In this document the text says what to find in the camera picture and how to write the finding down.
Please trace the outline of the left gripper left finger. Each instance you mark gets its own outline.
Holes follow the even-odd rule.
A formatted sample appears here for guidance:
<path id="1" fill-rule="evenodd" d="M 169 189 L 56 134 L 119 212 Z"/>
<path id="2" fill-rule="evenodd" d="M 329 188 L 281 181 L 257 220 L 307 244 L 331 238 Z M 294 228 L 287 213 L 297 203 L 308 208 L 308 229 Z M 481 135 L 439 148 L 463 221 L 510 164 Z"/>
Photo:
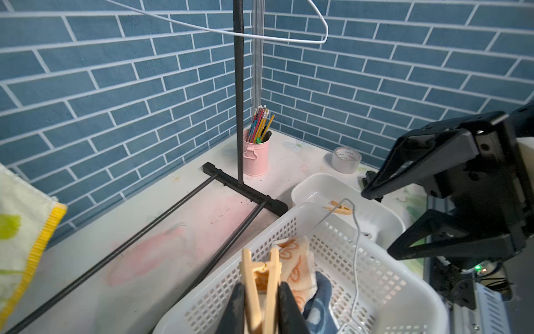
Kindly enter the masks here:
<path id="1" fill-rule="evenodd" d="M 246 289 L 237 283 L 223 311 L 215 334 L 244 334 Z"/>

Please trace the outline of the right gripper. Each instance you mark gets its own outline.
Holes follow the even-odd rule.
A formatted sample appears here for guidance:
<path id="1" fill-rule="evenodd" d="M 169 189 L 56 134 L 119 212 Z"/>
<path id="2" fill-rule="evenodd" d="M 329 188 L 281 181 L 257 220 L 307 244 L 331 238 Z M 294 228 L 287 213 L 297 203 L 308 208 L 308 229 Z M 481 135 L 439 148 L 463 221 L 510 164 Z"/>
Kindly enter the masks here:
<path id="1" fill-rule="evenodd" d="M 533 236 L 533 177 L 517 140 L 532 136 L 528 103 L 511 114 L 431 122 L 399 137 L 362 196 L 380 198 L 441 173 L 442 196 L 455 209 L 426 211 L 388 253 L 397 260 L 445 257 L 456 267 L 518 255 Z"/>

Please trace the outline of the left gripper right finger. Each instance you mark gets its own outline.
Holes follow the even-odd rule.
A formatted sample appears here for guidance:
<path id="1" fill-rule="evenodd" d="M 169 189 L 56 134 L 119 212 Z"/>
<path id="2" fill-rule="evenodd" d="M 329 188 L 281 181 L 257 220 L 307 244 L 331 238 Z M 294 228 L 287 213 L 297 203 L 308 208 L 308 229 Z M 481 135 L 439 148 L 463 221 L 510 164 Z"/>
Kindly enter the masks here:
<path id="1" fill-rule="evenodd" d="M 286 282 L 278 288 L 278 329 L 280 334 L 309 334 L 307 324 L 296 299 Z"/>

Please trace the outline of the blue patterned towel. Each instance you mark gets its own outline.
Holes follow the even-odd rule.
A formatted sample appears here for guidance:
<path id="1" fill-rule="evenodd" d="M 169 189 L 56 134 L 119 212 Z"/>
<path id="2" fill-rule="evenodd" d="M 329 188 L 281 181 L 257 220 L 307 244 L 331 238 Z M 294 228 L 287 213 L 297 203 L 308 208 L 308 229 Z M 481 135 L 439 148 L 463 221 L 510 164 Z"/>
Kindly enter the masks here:
<path id="1" fill-rule="evenodd" d="M 311 334 L 336 334 L 338 328 L 330 311 L 332 284 L 320 272 L 316 272 L 317 292 L 306 303 L 303 317 Z"/>

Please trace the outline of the orange patterned towel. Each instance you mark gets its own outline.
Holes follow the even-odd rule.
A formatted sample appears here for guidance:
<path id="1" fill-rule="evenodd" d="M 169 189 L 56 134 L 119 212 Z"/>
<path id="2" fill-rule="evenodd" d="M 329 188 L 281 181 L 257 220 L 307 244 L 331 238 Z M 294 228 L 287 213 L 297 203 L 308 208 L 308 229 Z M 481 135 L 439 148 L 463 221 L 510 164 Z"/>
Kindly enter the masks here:
<path id="1" fill-rule="evenodd" d="M 276 241 L 271 248 L 279 251 L 280 279 L 289 285 L 298 309 L 304 314 L 307 302 L 318 289 L 310 241 L 307 237 L 286 238 Z"/>

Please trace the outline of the wooden clothespin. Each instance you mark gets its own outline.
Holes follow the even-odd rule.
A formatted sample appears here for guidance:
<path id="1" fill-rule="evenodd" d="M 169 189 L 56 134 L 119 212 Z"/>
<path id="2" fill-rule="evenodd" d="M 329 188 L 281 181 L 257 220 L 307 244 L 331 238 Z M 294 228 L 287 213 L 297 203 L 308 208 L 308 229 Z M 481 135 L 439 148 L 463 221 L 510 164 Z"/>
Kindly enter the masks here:
<path id="1" fill-rule="evenodd" d="M 335 214 L 340 214 L 344 216 L 349 216 L 353 214 L 353 209 L 346 206 L 345 204 L 340 204 L 335 201 L 330 201 L 326 206 L 323 207 L 324 210 L 332 211 Z"/>
<path id="2" fill-rule="evenodd" d="M 249 333 L 278 332 L 278 288 L 282 263 L 278 249 L 266 262 L 254 262 L 250 249 L 241 251 L 241 282 L 245 288 L 245 315 Z"/>

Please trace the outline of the white wire hanger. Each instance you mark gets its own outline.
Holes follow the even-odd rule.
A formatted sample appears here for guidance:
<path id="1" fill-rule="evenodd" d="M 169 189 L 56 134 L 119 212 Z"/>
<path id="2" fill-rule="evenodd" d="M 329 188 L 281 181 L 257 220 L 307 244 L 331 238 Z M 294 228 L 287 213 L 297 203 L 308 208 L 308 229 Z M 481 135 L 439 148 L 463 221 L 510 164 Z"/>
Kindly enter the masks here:
<path id="1" fill-rule="evenodd" d="M 343 323 L 340 327 L 337 333 L 343 333 L 348 328 L 353 329 L 356 333 L 368 333 L 369 331 L 365 328 L 365 325 L 356 324 L 354 320 L 354 314 L 357 311 L 357 306 L 359 302 L 359 296 L 360 296 L 360 287 L 359 287 L 359 281 L 357 276 L 357 257 L 360 250 L 360 236 L 361 236 L 361 228 L 360 224 L 358 223 L 358 220 L 355 215 L 355 209 L 356 206 L 353 201 L 351 201 L 349 198 L 344 198 L 339 201 L 338 204 L 333 205 L 333 208 L 314 226 L 313 232 L 315 232 L 317 229 L 321 229 L 321 226 L 326 222 L 326 220 L 339 208 L 340 205 L 343 205 L 344 203 L 348 203 L 352 206 L 352 217 L 353 222 L 355 224 L 355 232 L 353 233 L 353 237 L 351 240 L 353 241 L 353 248 L 354 248 L 354 254 L 353 254 L 353 279 L 354 279 L 354 287 L 355 287 L 355 297 L 353 299 L 353 303 L 350 309 L 350 321 L 347 321 Z"/>
<path id="2" fill-rule="evenodd" d="M 205 31 L 205 32 L 208 32 L 208 33 L 218 33 L 218 34 L 221 34 L 221 35 L 233 36 L 233 37 L 251 38 L 251 39 L 255 39 L 255 40 L 265 40 L 265 41 L 277 42 L 277 43 L 300 43 L 300 44 L 307 44 L 307 45 L 323 45 L 323 44 L 325 44 L 327 42 L 327 40 L 329 38 L 329 34 L 330 34 L 329 25 L 328 25 L 326 19 L 324 18 L 324 16 L 322 15 L 321 11 L 317 8 L 316 4 L 313 1 L 308 1 L 307 3 L 312 7 L 312 9 L 314 10 L 315 14 L 318 15 L 318 19 L 320 20 L 321 24 L 325 28 L 325 35 L 321 40 L 303 40 L 303 39 L 297 39 L 297 38 L 279 38 L 279 37 L 264 36 L 264 35 L 249 34 L 249 33 L 236 33 L 236 32 L 233 32 L 233 31 L 225 31 L 225 30 L 222 30 L 222 29 L 211 29 L 211 28 L 204 27 L 204 26 L 198 26 L 198 25 L 189 24 L 189 23 L 186 23 L 186 22 L 177 21 L 175 19 L 164 18 L 161 15 L 152 14 L 152 13 L 149 13 L 148 11 L 137 9 L 137 8 L 122 4 L 122 3 L 117 2 L 117 1 L 105 0 L 105 2 L 108 2 L 108 3 L 113 4 L 113 5 L 117 5 L 117 6 L 121 7 L 121 8 L 125 8 L 125 9 L 127 9 L 129 11 L 133 11 L 133 12 L 135 12 L 137 14 L 148 16 L 148 17 L 151 17 L 151 18 L 154 18 L 154 19 L 163 20 L 163 21 L 166 21 L 166 22 L 169 22 L 169 23 L 172 23 L 172 24 L 178 24 L 180 26 L 185 26 L 185 27 L 188 27 L 188 28 L 191 28 L 191 29 L 194 29 L 194 30 Z"/>

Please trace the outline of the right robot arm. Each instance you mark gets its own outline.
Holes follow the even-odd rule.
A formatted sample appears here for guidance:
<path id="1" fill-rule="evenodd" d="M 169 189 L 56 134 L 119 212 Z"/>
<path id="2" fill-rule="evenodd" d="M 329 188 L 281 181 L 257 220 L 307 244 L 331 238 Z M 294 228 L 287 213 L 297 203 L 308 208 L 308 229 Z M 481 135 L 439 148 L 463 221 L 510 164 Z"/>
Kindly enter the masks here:
<path id="1" fill-rule="evenodd" d="M 451 212 L 427 210 L 388 248 L 396 260 L 444 258 L 431 285 L 453 303 L 474 308 L 471 270 L 502 266 L 533 236 L 533 184 L 518 139 L 533 136 L 533 105 L 431 122 L 399 137 L 362 196 L 383 198 L 416 184 L 450 200 Z"/>

